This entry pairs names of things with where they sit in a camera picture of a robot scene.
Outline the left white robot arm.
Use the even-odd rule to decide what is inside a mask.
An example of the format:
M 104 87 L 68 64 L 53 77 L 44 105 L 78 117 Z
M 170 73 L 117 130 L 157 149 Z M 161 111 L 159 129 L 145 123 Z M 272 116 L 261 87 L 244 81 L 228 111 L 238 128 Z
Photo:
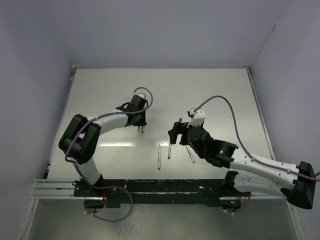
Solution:
M 119 128 L 143 128 L 147 124 L 144 110 L 148 106 L 146 95 L 135 93 L 131 101 L 115 108 L 107 116 L 87 118 L 77 114 L 72 118 L 58 147 L 65 154 L 66 161 L 73 163 L 80 177 L 87 181 L 85 190 L 91 196 L 98 196 L 103 191 L 103 176 L 93 159 L 99 137 Z

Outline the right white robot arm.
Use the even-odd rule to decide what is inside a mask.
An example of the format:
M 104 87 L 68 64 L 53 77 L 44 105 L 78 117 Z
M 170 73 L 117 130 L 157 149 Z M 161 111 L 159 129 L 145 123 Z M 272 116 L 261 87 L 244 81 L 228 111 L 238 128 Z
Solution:
M 299 164 L 259 159 L 236 144 L 214 139 L 202 126 L 175 122 L 168 131 L 169 142 L 189 146 L 196 155 L 218 168 L 227 168 L 222 190 L 228 196 L 237 192 L 258 192 L 285 198 L 298 208 L 313 208 L 316 175 L 310 163 Z

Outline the pink pen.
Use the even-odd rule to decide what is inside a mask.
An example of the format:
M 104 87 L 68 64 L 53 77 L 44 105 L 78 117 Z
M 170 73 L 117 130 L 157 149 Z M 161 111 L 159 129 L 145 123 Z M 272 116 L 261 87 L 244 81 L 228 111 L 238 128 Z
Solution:
M 157 169 L 161 170 L 161 144 L 158 144 Z

